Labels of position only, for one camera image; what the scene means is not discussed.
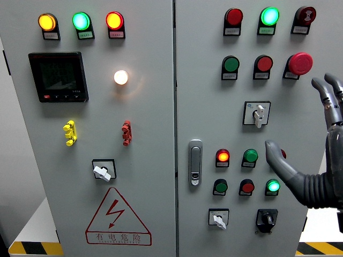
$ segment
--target yellow terminal connector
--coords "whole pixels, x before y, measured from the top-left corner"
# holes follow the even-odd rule
[[[66,142],[67,146],[72,146],[77,140],[75,122],[73,120],[68,121],[64,126],[63,130],[65,131],[65,138],[68,138]]]

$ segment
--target red push button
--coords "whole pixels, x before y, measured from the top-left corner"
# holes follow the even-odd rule
[[[242,187],[242,191],[244,193],[251,193],[253,190],[255,189],[254,185],[253,184],[245,184],[243,187]]]
[[[268,71],[273,66],[273,60],[269,56],[264,56],[257,62],[257,67],[260,71]]]
[[[251,179],[244,179],[240,184],[239,195],[252,196],[252,192],[255,189],[255,186]]]
[[[303,6],[297,10],[295,18],[298,20],[299,24],[308,26],[315,20],[316,15],[316,9],[310,6]]]
[[[311,70],[312,65],[313,59],[306,52],[298,52],[293,55],[288,62],[288,68],[291,73],[298,76],[308,73]]]
[[[226,20],[230,25],[238,25],[243,20],[243,12],[240,9],[230,9],[226,14]]]

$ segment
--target lightning bolt symbol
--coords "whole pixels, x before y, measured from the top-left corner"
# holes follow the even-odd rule
[[[111,212],[111,211],[113,210],[113,208],[117,205],[117,203],[118,203],[118,200],[117,200],[117,199],[114,200],[113,203],[112,203],[112,205],[111,205],[111,207],[109,207],[108,211],[106,212],[106,215],[111,215],[111,214],[119,213],[119,215],[117,216],[117,218],[116,218],[112,223],[109,224],[109,227],[108,227],[109,229],[112,228],[112,227],[114,226],[114,223],[116,222],[116,220],[117,220],[117,219],[120,217],[120,215],[122,215],[123,212],[125,211],[125,210],[118,210],[118,211],[113,211],[113,212]]]

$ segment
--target green push button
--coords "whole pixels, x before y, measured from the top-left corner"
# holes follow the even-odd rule
[[[256,150],[254,149],[249,149],[246,150],[244,153],[244,158],[248,161],[248,162],[256,162],[258,159],[258,154],[256,152]]]
[[[227,185],[224,183],[219,183],[217,186],[215,186],[215,190],[219,193],[224,193],[227,190]]]
[[[240,65],[239,62],[235,57],[229,57],[224,62],[224,68],[225,68],[225,70],[227,70],[229,72],[233,72],[233,71],[237,70],[239,65]]]

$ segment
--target green indicator light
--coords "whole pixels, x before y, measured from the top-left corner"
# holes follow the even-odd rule
[[[215,186],[215,190],[219,193],[223,193],[227,190],[227,185],[224,183],[219,183],[217,186]]]
[[[233,72],[237,70],[238,66],[239,66],[239,63],[236,58],[228,58],[224,63],[225,70],[229,72]]]
[[[267,188],[271,192],[276,192],[280,189],[280,183],[276,179],[271,179],[267,182]]]
[[[80,31],[88,29],[90,23],[90,18],[84,12],[75,13],[73,16],[74,27]]]
[[[264,25],[272,26],[279,20],[279,10],[275,7],[267,7],[261,14],[261,21]]]
[[[248,162],[254,162],[254,161],[256,161],[258,159],[258,154],[257,154],[256,150],[249,149],[249,150],[245,151],[244,158]]]

